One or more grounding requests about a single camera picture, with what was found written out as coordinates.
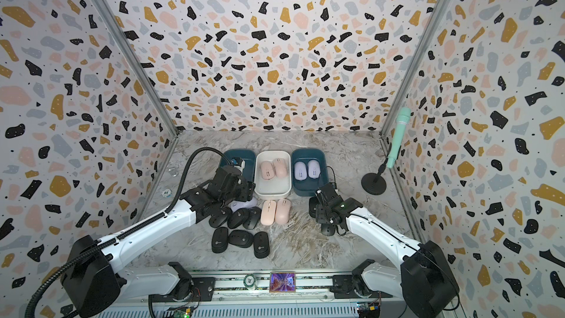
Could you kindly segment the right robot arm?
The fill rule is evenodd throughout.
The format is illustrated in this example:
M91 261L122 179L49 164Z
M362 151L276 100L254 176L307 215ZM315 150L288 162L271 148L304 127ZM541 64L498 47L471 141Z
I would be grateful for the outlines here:
M380 221L353 198L343 199L333 185L316 190L316 222L323 228L342 229L372 245L392 263L382 266L372 259L349 275L333 277L331 292L337 298L376 298L385 293L404 300L417 317L437 317L460 298L450 265L433 241L422 244Z

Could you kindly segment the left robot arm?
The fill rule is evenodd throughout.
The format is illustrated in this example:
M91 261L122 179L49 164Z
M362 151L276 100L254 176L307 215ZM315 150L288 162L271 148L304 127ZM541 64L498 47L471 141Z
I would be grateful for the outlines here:
M60 281L80 317L93 317L125 294L133 281L125 267L141 253L172 234L218 213L233 201L253 198L255 183L235 166L222 166L213 179L182 193L144 221L117 233L75 241Z

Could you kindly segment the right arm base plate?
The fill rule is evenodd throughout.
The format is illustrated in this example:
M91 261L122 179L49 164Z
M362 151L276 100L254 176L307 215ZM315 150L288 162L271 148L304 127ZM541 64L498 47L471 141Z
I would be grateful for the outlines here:
M391 298L390 294L370 290L359 275L334 275L330 292L336 299L378 299Z

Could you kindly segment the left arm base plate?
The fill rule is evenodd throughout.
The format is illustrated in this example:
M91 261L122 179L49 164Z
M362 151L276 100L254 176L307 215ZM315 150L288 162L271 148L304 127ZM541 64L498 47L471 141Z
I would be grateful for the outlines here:
M164 303L210 302L215 290L216 278L200 277L181 279L172 292L159 298Z

